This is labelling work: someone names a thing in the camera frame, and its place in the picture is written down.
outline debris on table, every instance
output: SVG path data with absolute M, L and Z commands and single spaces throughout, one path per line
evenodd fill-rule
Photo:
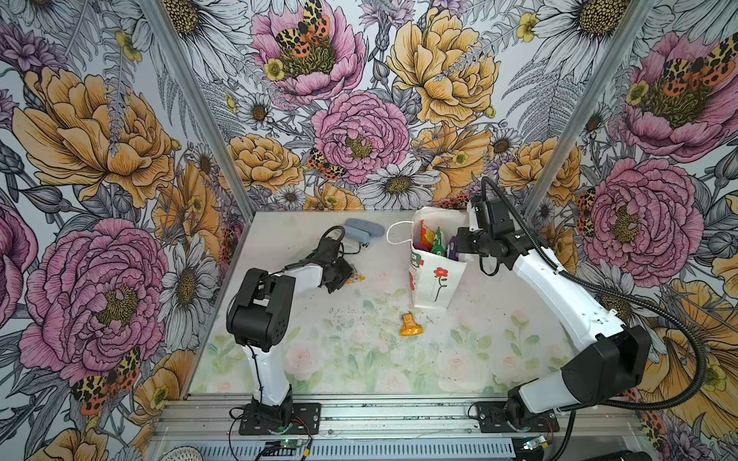
M 400 330 L 401 336 L 414 336 L 423 333 L 423 327 L 415 323 L 415 318 L 411 313 L 402 316 L 403 327 Z

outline flower bud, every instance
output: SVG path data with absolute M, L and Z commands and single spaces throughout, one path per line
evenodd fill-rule
M 18 191 L 25 195 L 34 207 L 44 213 L 53 214 L 72 210 L 72 204 L 61 195 L 61 191 L 56 187 L 35 186 Z
M 23 173 L 23 169 L 21 156 L 0 142 L 0 173 L 17 175 Z
M 738 237 L 729 232 L 718 232 L 707 241 L 707 247 L 716 257 L 729 259 L 738 253 Z
M 738 148 L 733 149 L 728 155 L 722 157 L 717 165 L 715 165 L 715 178 L 726 180 L 725 184 L 720 187 L 725 187 L 728 181 L 738 179 Z

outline purple flower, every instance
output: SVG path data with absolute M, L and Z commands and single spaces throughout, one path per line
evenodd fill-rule
M 21 363 L 75 384 L 107 376 L 135 347 L 149 358 L 164 338 L 156 318 L 167 270 L 162 247 L 130 221 L 104 219 L 60 238 L 28 277 L 34 323 L 19 344 Z
M 15 313 L 23 273 L 38 253 L 36 236 L 13 208 L 0 204 L 0 328 Z
M 687 35 L 666 34 L 641 60 L 641 68 L 635 68 L 625 111 L 608 123 L 611 137 L 682 163 L 701 159 L 730 139 L 738 131 L 738 70 L 714 86 L 696 79 L 678 96 L 664 93 L 665 62 L 695 62 L 718 44 L 703 45 L 701 39 L 690 43 Z
M 251 23 L 252 47 L 255 62 L 264 66 L 267 78 L 274 82 L 281 98 L 274 103 L 282 108 L 307 105 L 315 100 L 328 100 L 341 91 L 355 88 L 364 72 L 366 46 L 362 33 L 354 35 L 351 25 L 346 23 L 343 11 L 333 11 L 326 1 L 323 14 L 328 16 L 331 30 L 328 37 L 320 40 L 320 52 L 306 58 L 294 58 L 283 52 L 275 36 L 287 29 L 296 29 L 303 20 L 303 7 L 297 13 L 286 10 L 277 15 L 270 10 L 267 15 L 255 15 Z
M 348 171 L 349 184 L 364 184 L 368 174 L 407 156 L 410 134 L 402 111 L 366 91 L 341 94 L 312 124 L 315 148 Z
M 61 45 L 34 36 L 32 30 L 23 32 L 17 24 L 0 24 L 0 60 L 21 72 L 38 74 L 44 67 L 56 72 L 67 62 Z
M 389 23 L 399 29 L 406 22 L 413 20 L 413 7 L 415 0 L 364 0 L 359 5 L 364 14 L 361 15 L 362 24 Z
M 432 0 L 431 5 L 438 8 L 439 11 L 448 10 L 451 16 L 463 16 L 469 11 L 466 4 L 469 0 Z
M 14 103 L 12 97 L 8 96 L 8 91 L 0 90 L 0 128 L 12 129 L 13 109 L 16 107 L 18 103 Z
M 710 447 L 693 435 L 689 424 L 668 413 L 661 413 L 671 461 L 712 461 Z
M 704 227 L 687 172 L 666 159 L 619 160 L 595 188 L 590 213 L 595 234 L 584 238 L 587 256 L 631 273 L 645 288 L 679 273 Z

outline black mounting plate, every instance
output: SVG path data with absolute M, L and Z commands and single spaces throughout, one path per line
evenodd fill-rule
M 277 428 L 271 427 L 263 421 L 257 423 L 253 416 L 248 416 L 254 415 L 253 410 L 251 403 L 246 405 L 244 419 L 241 420 L 238 433 L 240 435 L 275 435 Z M 313 435 L 318 433 L 320 429 L 320 403 L 295 403 L 292 407 L 292 416 L 297 416 L 305 421 L 308 428 L 298 423 L 292 423 L 289 429 L 280 435 L 307 435 L 308 429 Z
M 479 418 L 479 429 L 482 431 L 482 434 L 495 432 L 519 432 L 521 434 L 527 434 L 527 432 L 516 430 L 508 423 L 507 416 L 505 415 L 505 403 L 502 401 L 492 401 L 476 402 L 474 404 L 477 410 L 477 417 Z M 552 410 L 535 417 L 531 420 L 529 427 L 531 428 L 530 432 L 558 432 L 560 429 L 559 422 L 556 421 L 556 415 Z

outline white paper bag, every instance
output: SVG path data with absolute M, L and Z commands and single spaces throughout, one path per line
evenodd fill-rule
M 420 208 L 413 216 L 412 241 L 404 240 L 411 242 L 410 293 L 413 305 L 417 308 L 446 309 L 451 303 L 466 263 L 415 249 L 414 244 L 419 244 L 421 240 L 421 220 L 434 232 L 440 227 L 444 232 L 444 243 L 448 245 L 448 240 L 465 224 L 466 214 L 455 209 Z M 388 229 L 387 241 L 394 244 L 402 243 L 391 241 L 389 231 Z

